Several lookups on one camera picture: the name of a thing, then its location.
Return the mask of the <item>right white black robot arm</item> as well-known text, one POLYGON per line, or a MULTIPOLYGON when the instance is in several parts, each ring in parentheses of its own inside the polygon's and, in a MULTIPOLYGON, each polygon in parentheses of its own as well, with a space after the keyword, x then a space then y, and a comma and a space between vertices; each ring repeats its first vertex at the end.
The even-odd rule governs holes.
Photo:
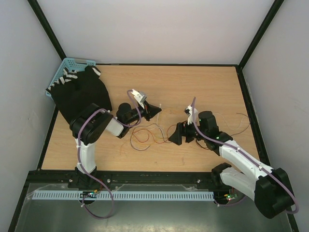
POLYGON ((292 205, 298 206, 292 193, 288 174, 254 158, 227 133, 221 131, 211 111, 197 112, 188 107, 188 119, 177 124, 169 141, 181 145, 204 141, 208 150, 228 160, 214 167, 211 182, 216 188, 224 185, 235 188, 254 201, 263 216, 271 219, 292 205))

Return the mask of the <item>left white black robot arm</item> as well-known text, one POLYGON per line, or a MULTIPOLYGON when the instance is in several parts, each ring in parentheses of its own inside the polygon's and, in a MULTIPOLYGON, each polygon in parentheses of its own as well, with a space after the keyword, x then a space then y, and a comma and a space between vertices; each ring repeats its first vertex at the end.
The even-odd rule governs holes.
POLYGON ((124 102, 119 105, 116 118, 104 111, 96 114, 83 128, 79 142, 78 133, 82 125, 99 108, 98 105, 93 103, 82 111, 71 110, 64 116, 76 144, 80 148, 81 161, 77 163, 75 172, 78 183, 85 187, 92 187, 96 183, 95 142, 104 131, 108 131, 118 138, 123 138, 129 131, 129 124, 134 121, 138 122, 140 118, 149 121, 162 111, 161 108, 151 105, 147 101, 139 102, 138 107, 134 109, 131 108, 129 103, 124 102))

